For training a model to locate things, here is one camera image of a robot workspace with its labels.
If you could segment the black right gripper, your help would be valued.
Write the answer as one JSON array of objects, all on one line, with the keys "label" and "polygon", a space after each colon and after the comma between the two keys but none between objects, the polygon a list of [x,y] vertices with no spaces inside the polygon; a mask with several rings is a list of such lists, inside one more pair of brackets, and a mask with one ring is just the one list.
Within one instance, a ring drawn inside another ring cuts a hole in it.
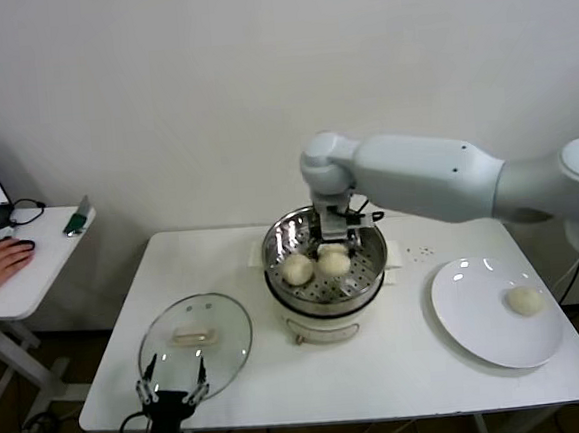
[{"label": "black right gripper", "polygon": [[[346,216],[346,227],[349,230],[360,228],[360,215],[357,213],[348,214]],[[358,252],[363,249],[363,239],[361,238],[361,231],[354,230],[347,233],[348,251],[351,253]],[[320,242],[316,247],[316,254],[321,255],[325,250],[326,244]]]}]

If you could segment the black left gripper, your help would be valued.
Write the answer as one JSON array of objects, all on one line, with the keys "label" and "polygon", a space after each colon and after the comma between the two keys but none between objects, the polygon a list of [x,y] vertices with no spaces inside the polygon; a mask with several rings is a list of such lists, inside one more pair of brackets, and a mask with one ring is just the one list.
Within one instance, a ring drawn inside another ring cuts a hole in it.
[{"label": "black left gripper", "polygon": [[150,382],[156,360],[157,354],[154,353],[135,385],[138,398],[144,404],[142,411],[151,422],[150,433],[181,433],[180,424],[195,412],[192,404],[202,402],[209,392],[204,357],[199,359],[196,388],[190,394],[172,390],[155,392]]}]

